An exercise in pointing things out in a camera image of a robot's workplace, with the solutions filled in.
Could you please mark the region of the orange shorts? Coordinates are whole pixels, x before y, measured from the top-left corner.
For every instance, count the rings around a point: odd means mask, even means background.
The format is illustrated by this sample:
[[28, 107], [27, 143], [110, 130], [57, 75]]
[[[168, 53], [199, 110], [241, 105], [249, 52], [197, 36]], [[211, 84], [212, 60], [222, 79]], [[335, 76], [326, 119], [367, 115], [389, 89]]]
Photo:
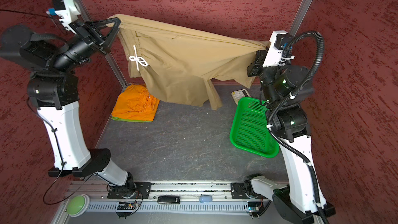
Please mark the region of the orange shorts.
[[154, 121], [159, 103], [145, 86], [130, 85], [118, 96], [112, 117]]

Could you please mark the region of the khaki brown shorts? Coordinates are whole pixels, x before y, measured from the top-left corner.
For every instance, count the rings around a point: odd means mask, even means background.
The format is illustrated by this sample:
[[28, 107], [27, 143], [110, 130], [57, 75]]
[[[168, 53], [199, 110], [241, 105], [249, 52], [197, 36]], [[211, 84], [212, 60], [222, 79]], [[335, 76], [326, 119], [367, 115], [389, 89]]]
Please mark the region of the khaki brown shorts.
[[222, 101], [212, 80], [234, 80], [249, 88], [247, 67], [268, 41], [232, 38], [149, 19], [118, 14], [119, 39], [131, 78], [144, 80], [148, 91], [168, 103], [213, 110]]

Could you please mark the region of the lime green shorts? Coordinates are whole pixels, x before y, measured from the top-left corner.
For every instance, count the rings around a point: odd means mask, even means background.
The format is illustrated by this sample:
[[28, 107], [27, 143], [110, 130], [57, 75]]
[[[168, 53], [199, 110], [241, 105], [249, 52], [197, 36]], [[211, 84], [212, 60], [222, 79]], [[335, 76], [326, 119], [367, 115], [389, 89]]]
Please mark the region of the lime green shorts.
[[118, 118], [118, 117], [112, 117], [112, 120], [123, 121], [123, 122], [137, 122], [137, 123], [153, 122], [153, 120], [131, 120], [131, 119]]

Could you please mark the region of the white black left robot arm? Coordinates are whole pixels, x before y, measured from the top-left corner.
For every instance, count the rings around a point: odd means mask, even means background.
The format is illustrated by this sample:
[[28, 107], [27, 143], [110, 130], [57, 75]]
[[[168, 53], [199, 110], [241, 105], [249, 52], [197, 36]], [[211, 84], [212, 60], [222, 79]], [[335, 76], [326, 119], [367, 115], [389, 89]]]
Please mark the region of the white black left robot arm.
[[131, 198], [137, 189], [133, 176], [117, 166], [109, 149], [86, 146], [79, 119], [78, 77], [75, 68], [95, 53], [107, 55], [119, 31], [120, 19], [73, 21], [75, 35], [62, 47], [53, 34], [39, 34], [17, 25], [1, 35], [1, 57], [31, 72], [28, 107], [40, 118], [49, 134], [54, 165], [49, 176], [58, 179], [97, 176], [120, 198]]

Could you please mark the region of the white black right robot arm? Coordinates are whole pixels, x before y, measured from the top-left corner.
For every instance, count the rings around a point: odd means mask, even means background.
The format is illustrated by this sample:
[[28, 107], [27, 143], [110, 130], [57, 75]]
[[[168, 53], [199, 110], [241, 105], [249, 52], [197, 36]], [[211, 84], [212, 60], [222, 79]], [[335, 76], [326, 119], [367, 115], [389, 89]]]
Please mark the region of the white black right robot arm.
[[293, 224], [313, 224], [315, 216], [327, 224], [336, 213], [324, 198], [315, 171], [312, 155], [311, 127], [301, 102], [314, 93], [313, 77], [320, 65], [317, 56], [311, 68], [292, 65], [293, 56], [282, 56], [276, 64], [264, 65], [270, 51], [259, 50], [248, 66], [248, 76], [258, 76], [261, 82], [259, 104], [265, 106], [266, 120], [260, 125], [267, 129], [283, 153], [288, 183], [281, 184], [260, 174], [245, 180], [246, 194], [260, 195], [273, 202], [280, 216]]

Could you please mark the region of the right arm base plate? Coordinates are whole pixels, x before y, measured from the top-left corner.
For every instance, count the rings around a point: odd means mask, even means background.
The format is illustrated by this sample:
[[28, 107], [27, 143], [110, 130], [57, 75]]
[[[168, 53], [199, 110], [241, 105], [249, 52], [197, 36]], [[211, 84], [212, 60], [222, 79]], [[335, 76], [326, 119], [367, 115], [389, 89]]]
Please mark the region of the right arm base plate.
[[231, 196], [234, 200], [248, 199], [244, 183], [231, 183]]

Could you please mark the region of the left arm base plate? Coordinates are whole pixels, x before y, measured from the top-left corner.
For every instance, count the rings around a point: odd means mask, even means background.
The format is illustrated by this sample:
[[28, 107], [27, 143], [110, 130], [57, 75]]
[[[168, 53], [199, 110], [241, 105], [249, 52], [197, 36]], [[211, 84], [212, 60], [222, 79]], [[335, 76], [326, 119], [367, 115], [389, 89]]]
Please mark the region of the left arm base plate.
[[124, 199], [126, 199], [126, 200], [133, 199], [134, 200], [136, 198], [148, 199], [150, 191], [151, 191], [151, 186], [152, 186], [152, 183], [150, 183], [150, 182], [135, 183], [135, 193], [130, 198], [124, 197], [121, 190], [114, 189], [113, 187], [109, 186], [107, 198], [108, 199], [122, 199], [122, 200], [124, 200]]

